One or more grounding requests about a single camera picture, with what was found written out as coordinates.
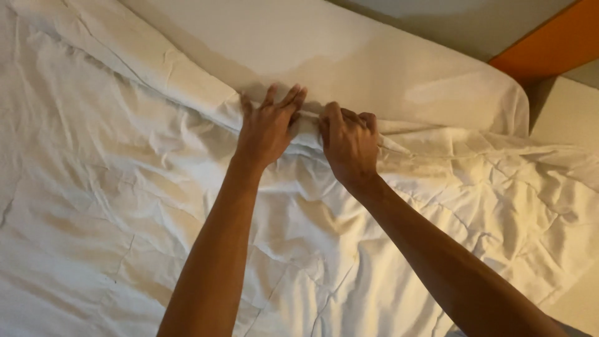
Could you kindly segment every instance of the bed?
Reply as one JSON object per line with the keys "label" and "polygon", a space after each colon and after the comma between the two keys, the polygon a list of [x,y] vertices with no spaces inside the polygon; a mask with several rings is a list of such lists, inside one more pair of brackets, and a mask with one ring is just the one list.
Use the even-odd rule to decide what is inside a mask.
{"label": "bed", "polygon": [[[232,4],[203,19],[221,22]],[[333,98],[358,111],[374,104],[384,179],[535,304],[559,298],[597,258],[597,157],[518,137],[528,129],[522,90],[480,62],[350,13],[337,23],[316,13],[310,29],[345,22],[397,41],[385,79],[405,82],[348,83],[384,75],[385,60],[366,56],[300,79],[251,52],[237,68],[218,66],[236,51],[210,59],[202,53],[212,44],[191,53],[206,57],[201,68],[117,1],[12,0],[1,10],[2,336],[156,333],[235,149],[236,90],[258,99],[279,78],[316,90],[261,180],[235,336],[444,336],[452,325],[330,172],[314,115]],[[351,54],[315,53],[334,61],[339,50]],[[411,65],[394,68],[400,56]],[[264,72],[236,79],[240,64]],[[340,82],[316,82],[319,71],[331,81],[344,70],[351,76]],[[454,95],[471,81],[490,87]],[[462,110],[480,119],[463,120]]]}

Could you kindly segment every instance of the right hand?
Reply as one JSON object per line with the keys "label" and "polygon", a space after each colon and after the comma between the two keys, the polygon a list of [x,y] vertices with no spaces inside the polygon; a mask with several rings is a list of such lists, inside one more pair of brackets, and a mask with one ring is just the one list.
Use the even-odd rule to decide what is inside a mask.
{"label": "right hand", "polygon": [[377,178],[379,153],[376,116],[342,109],[337,102],[326,105],[319,119],[325,156],[333,174],[350,193]]}

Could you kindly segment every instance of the left hand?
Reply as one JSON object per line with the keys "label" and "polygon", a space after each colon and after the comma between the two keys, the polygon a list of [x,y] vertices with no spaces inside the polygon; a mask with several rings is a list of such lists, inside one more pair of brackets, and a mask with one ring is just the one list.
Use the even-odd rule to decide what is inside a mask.
{"label": "left hand", "polygon": [[235,157],[260,172],[289,146],[292,138],[289,129],[300,116],[298,110],[304,104],[308,89],[295,85],[281,102],[275,104],[276,93],[277,85],[273,84],[257,109],[246,95],[241,96],[243,126]]}

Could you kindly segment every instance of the hand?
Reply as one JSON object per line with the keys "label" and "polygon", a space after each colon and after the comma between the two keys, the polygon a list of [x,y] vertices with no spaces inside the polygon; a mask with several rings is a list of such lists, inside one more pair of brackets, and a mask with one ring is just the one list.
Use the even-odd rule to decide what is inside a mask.
{"label": "hand", "polygon": [[289,129],[300,116],[298,110],[304,104],[308,89],[295,85],[277,104],[274,103],[276,93],[277,86],[273,84],[257,109],[246,95],[241,96],[243,126],[234,158],[244,161],[248,169],[259,170],[260,174],[289,146],[292,138]]}
{"label": "hand", "polygon": [[341,109],[337,102],[331,102],[320,116],[319,128],[333,174],[350,193],[378,177],[376,116],[367,112],[358,116],[351,110]]}

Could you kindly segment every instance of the white mattress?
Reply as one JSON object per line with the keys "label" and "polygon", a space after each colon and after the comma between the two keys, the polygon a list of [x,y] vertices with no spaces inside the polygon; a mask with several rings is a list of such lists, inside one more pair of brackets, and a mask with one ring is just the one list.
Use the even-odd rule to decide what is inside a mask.
{"label": "white mattress", "polygon": [[[235,149],[238,95],[115,1],[0,7],[0,335],[156,333]],[[452,322],[334,179],[314,119],[261,180],[235,336],[443,336]],[[598,255],[599,161],[380,121],[378,168],[536,304]]]}
{"label": "white mattress", "polygon": [[261,100],[273,81],[388,121],[528,136],[528,100],[469,56],[324,0],[120,0],[200,67]]}

